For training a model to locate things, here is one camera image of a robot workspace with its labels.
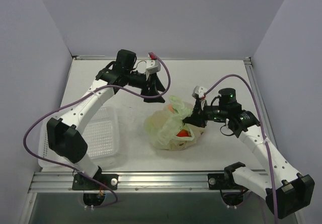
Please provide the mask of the light green plastic bag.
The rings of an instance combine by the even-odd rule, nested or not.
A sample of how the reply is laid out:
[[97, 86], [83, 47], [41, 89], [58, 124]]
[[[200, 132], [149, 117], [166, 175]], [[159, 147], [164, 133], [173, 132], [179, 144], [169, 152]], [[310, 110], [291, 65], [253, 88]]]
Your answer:
[[[155, 111], [144, 121], [144, 130], [148, 141], [155, 149], [167, 151], [182, 151], [195, 145], [205, 128], [184, 124], [183, 119], [192, 115], [193, 105], [177, 96], [170, 96], [169, 101], [174, 112], [168, 109]], [[182, 129], [190, 132], [191, 137], [177, 137]]]

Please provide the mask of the orange fruit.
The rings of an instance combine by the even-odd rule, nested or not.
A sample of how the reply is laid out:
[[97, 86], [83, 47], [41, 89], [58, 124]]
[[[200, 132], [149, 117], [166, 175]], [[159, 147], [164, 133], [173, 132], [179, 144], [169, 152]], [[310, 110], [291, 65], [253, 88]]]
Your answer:
[[174, 112], [174, 111], [175, 111], [171, 104], [169, 104], [169, 105], [168, 105], [168, 109], [169, 109], [171, 112]]

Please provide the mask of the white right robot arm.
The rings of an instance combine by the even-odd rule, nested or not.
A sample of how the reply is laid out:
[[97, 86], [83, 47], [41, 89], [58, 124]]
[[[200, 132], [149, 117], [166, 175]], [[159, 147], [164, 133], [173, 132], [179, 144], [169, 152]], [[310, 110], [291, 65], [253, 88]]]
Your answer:
[[279, 219], [310, 205], [315, 182], [310, 175], [302, 175], [291, 166], [272, 142], [261, 133], [256, 116], [242, 108], [233, 88], [219, 90], [219, 104], [211, 106], [205, 99], [206, 89], [196, 86], [192, 96], [195, 106], [185, 124], [206, 127], [208, 121], [224, 122], [256, 157], [267, 177], [237, 162], [224, 168], [223, 182], [228, 188], [237, 185], [249, 189], [265, 200], [270, 211]]

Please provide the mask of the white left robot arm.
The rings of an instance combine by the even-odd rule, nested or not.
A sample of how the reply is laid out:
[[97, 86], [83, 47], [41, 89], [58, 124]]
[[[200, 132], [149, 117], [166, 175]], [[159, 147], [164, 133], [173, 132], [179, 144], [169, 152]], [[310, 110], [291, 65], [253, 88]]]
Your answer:
[[115, 61], [101, 69], [85, 95], [67, 106], [68, 111], [58, 119], [50, 118], [46, 124], [49, 148], [67, 159], [79, 174], [84, 176], [84, 184], [97, 189], [102, 183], [101, 168], [89, 157], [88, 144], [83, 138], [87, 124], [96, 112], [126, 86], [138, 88], [138, 97], [147, 103], [164, 103], [163, 95], [169, 90], [158, 78], [158, 72], [165, 67], [164, 62], [150, 52], [145, 72], [135, 69], [136, 53], [121, 49]]

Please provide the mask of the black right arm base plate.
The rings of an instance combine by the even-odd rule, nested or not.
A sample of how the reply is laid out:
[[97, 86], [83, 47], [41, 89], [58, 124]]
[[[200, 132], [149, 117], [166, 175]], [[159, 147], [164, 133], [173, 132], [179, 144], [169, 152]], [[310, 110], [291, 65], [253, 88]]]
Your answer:
[[210, 173], [207, 174], [208, 189], [209, 190], [242, 190], [243, 187], [230, 183], [225, 179], [223, 173]]

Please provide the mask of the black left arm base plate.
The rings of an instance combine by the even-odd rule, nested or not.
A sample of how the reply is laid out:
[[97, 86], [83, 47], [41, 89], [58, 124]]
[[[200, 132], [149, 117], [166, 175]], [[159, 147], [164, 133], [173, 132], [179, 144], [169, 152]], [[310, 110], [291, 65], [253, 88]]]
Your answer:
[[[116, 190], [118, 185], [118, 175], [117, 174], [102, 174], [98, 182], [106, 185], [111, 190]], [[87, 177], [84, 177], [81, 174], [75, 174], [72, 183], [72, 190], [106, 190], [105, 187], [100, 185], [99, 183], [90, 180]]]

